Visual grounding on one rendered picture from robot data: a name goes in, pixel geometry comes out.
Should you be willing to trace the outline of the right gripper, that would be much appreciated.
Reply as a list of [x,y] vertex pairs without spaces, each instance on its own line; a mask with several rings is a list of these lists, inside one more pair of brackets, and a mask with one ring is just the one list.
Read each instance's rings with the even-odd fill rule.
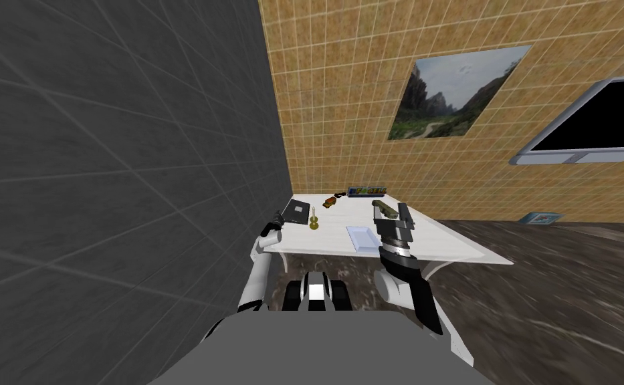
[[382,243],[396,241],[398,247],[408,249],[413,242],[414,221],[405,203],[398,202],[399,220],[386,219],[380,206],[373,206],[374,224]]

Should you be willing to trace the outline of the olive green oblong object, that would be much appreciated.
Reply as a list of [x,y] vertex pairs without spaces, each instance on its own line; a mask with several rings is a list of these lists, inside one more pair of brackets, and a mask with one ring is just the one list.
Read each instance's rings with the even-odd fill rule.
[[399,218],[399,213],[395,209],[393,209],[391,206],[389,206],[387,203],[383,202],[382,200],[377,200],[377,199],[373,200],[372,206],[377,208],[380,214],[382,214],[382,216],[385,216],[388,219],[395,220]]

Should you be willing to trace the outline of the black book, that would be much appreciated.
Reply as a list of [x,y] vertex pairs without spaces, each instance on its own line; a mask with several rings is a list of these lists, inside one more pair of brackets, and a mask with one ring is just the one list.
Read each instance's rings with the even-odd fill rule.
[[290,199],[282,214],[285,223],[308,225],[310,204],[296,199]]

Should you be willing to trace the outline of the white rectangular tray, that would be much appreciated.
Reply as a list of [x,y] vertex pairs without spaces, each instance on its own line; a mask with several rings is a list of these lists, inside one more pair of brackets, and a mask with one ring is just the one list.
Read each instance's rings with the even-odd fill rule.
[[357,253],[371,255],[379,254],[381,242],[377,239],[371,228],[347,226],[346,230]]

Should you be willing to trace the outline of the white table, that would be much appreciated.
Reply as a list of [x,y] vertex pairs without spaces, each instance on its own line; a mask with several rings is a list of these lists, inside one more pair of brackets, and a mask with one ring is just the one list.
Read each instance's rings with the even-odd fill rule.
[[[374,208],[370,198],[343,197],[329,209],[322,203],[326,196],[315,194],[295,194],[295,200],[306,202],[315,209],[320,226],[312,230],[308,225],[286,223],[282,227],[282,239],[262,241],[260,247],[265,252],[301,253],[315,255],[342,255],[349,257],[377,257],[377,249],[357,251],[348,232],[349,227],[360,227],[379,239],[374,219]],[[467,239],[423,213],[409,208],[415,229],[410,253],[428,264],[422,271],[424,279],[429,279],[438,269],[451,263],[483,263],[509,265],[509,259]]]

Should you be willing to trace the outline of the landscape picture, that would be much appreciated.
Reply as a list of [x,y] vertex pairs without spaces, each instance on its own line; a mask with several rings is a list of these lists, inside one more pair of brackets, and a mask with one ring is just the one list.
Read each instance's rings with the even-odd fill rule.
[[529,49],[522,45],[418,59],[388,139],[464,136]]

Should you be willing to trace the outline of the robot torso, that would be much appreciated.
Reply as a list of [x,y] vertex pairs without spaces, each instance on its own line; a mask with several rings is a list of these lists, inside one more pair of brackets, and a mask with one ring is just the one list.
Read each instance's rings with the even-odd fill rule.
[[393,311],[243,311],[148,385],[494,385]]

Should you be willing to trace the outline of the blue flat box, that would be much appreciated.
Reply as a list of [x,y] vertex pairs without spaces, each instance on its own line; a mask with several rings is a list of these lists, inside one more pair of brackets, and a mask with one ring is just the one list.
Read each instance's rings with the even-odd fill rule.
[[518,222],[529,225],[551,225],[561,219],[563,214],[552,212],[531,212],[523,216]]

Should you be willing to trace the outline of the grey framed television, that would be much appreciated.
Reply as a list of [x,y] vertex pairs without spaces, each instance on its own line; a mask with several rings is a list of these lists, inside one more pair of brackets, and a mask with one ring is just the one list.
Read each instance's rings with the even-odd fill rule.
[[624,76],[594,83],[513,156],[511,165],[624,161]]

